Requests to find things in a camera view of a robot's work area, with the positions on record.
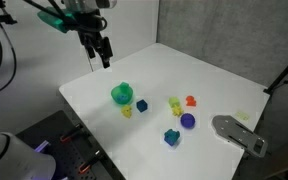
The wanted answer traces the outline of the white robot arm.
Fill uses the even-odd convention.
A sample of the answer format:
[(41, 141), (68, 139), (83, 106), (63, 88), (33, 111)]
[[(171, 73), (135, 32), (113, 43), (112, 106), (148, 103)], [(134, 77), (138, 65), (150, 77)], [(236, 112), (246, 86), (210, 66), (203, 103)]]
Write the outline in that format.
[[(117, 0), (48, 0), (44, 7), (34, 0), (23, 0), (38, 10), (37, 16), (62, 33), (75, 31), (90, 58), (101, 58), (110, 66), (113, 56), (110, 40), (101, 35), (107, 28), (102, 9), (116, 6)], [(33, 149), (14, 134), (0, 132), (0, 180), (51, 180), (56, 171), (55, 158)]]

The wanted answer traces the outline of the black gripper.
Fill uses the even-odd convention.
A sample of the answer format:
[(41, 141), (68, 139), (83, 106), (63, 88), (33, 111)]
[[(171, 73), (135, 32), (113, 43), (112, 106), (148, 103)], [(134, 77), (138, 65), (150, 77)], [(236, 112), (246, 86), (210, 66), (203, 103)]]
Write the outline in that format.
[(88, 57), (96, 57), (93, 48), (99, 48), (99, 55), (104, 68), (110, 66), (110, 58), (113, 56), (110, 40), (102, 37), (101, 32), (107, 27), (107, 21), (100, 15), (99, 10), (90, 13), (75, 13), (74, 18), (81, 30), (78, 32), (80, 42), (87, 51)]

